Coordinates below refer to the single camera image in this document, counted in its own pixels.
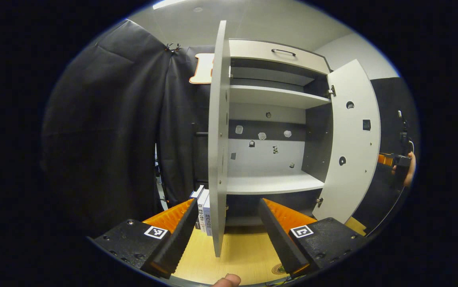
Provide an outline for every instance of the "white cabinet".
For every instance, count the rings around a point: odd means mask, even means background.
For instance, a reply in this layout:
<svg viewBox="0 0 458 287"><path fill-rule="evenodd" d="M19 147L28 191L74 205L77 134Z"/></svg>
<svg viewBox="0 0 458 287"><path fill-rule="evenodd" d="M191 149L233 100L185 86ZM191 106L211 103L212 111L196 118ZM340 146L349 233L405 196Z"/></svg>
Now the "white cabinet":
<svg viewBox="0 0 458 287"><path fill-rule="evenodd" d="M345 223L367 192L380 145L376 97L357 60L330 72L320 55L283 44L228 39L225 28L221 21L208 129L217 257L227 196L241 197L243 203L250 196L320 191L323 202L318 207L311 200L312 214Z"/></svg>

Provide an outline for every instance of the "open cabinet door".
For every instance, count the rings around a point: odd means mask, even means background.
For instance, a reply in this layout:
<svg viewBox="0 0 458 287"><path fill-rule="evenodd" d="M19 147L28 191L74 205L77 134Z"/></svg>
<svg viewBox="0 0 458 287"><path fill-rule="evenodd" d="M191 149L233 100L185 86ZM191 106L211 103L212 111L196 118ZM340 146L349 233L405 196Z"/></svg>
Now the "open cabinet door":
<svg viewBox="0 0 458 287"><path fill-rule="evenodd" d="M214 46L211 91L209 95L208 181L211 230L216 257L220 257L222 251L227 195L230 51L229 38L225 35L225 25L225 20L220 21Z"/></svg>
<svg viewBox="0 0 458 287"><path fill-rule="evenodd" d="M367 193L381 139L379 109L372 84L358 60L328 75L332 89L333 144L330 165L312 214L346 223Z"/></svg>

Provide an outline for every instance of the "white sticker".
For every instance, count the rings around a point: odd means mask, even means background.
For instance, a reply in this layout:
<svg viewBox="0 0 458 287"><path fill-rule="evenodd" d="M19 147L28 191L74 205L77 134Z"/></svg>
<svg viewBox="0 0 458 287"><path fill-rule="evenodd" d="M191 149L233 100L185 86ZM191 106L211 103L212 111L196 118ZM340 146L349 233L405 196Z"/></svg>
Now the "white sticker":
<svg viewBox="0 0 458 287"><path fill-rule="evenodd" d="M167 231L168 230L160 227L151 226L144 234L153 238L162 239Z"/></svg>
<svg viewBox="0 0 458 287"><path fill-rule="evenodd" d="M304 236L314 234L314 232L312 232L312 230L307 227L307 225L291 228L291 231L293 231L293 234L296 236L296 238L302 238Z"/></svg>

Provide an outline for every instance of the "white shelf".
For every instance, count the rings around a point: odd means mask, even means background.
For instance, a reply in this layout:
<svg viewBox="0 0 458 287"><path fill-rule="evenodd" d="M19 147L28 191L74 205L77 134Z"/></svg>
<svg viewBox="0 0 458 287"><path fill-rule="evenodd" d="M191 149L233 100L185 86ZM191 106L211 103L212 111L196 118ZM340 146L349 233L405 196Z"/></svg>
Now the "white shelf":
<svg viewBox="0 0 458 287"><path fill-rule="evenodd" d="M298 109L310 109L331 103L331 100L308 93L285 89L231 85L230 103L266 104Z"/></svg>
<svg viewBox="0 0 458 287"><path fill-rule="evenodd" d="M321 189L324 182L301 171L263 172L228 172L228 195L284 194L296 191Z"/></svg>

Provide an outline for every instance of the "drawer handle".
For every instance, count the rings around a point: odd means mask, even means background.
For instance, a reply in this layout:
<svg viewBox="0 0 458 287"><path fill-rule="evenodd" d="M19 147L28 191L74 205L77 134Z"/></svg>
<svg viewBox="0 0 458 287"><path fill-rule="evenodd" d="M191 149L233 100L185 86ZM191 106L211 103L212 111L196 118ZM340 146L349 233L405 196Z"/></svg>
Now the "drawer handle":
<svg viewBox="0 0 458 287"><path fill-rule="evenodd" d="M285 50L280 50L280 49L271 49L271 51L274 53L275 51L284 51L286 53L291 53L293 55L293 57L296 57L296 54L291 52L291 51L285 51Z"/></svg>

